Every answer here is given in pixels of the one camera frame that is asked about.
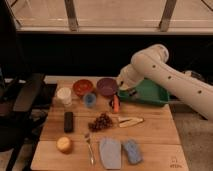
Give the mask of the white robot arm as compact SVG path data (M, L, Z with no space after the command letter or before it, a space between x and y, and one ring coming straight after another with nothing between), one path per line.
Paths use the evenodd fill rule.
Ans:
M148 78L168 90L182 102L213 121L213 86L179 72L166 62L169 51L162 44L154 44L133 54L128 65L116 78L122 90L136 87Z

